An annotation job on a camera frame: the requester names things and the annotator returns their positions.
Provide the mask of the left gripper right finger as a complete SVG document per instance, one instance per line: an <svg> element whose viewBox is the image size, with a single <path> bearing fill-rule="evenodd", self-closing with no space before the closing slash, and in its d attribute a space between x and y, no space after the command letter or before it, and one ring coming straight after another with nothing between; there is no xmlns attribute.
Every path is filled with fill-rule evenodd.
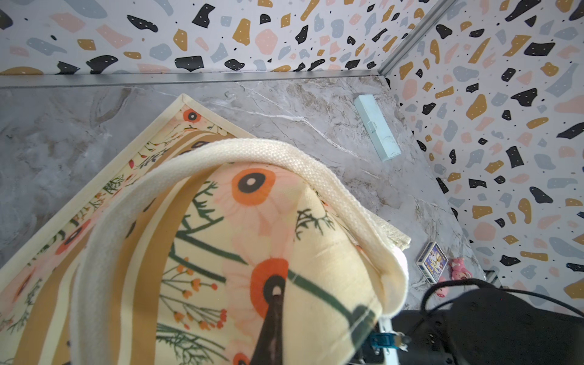
<svg viewBox="0 0 584 365"><path fill-rule="evenodd" d="M358 350L376 325L374 311L365 305L358 305L349 320L349 330L354 349Z"/></svg>

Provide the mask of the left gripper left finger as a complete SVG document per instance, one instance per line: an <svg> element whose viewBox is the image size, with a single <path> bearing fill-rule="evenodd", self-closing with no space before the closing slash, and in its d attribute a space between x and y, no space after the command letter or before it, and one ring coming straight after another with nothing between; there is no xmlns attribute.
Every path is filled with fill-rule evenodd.
<svg viewBox="0 0 584 365"><path fill-rule="evenodd" d="M251 365L283 365L282 316L283 295L275 295L269 304Z"/></svg>

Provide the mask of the cream floral canvas bag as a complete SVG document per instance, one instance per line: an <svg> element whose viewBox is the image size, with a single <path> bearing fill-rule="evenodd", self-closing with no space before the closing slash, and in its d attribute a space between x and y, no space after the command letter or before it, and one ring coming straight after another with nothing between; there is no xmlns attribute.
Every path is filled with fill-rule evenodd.
<svg viewBox="0 0 584 365"><path fill-rule="evenodd" d="M345 364L395 316L409 237L324 164L179 96L1 270L3 364Z"/></svg>

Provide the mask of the light mint pencil case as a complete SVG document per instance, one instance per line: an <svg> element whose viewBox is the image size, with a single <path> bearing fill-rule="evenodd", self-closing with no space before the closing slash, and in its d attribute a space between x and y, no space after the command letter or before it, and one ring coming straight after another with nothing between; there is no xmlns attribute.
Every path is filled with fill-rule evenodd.
<svg viewBox="0 0 584 365"><path fill-rule="evenodd" d="M354 106L381 161L389 161L401 154L401 149L372 94L362 94Z"/></svg>

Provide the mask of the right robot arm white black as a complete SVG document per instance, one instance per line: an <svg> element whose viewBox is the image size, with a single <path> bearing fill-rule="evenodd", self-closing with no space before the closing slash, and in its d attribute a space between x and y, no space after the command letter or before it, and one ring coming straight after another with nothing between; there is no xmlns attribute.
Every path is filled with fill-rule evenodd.
<svg viewBox="0 0 584 365"><path fill-rule="evenodd" d="M540 310L527 291L478 279L444 281L403 310L392 328L410 342L400 364L581 364L583 312Z"/></svg>

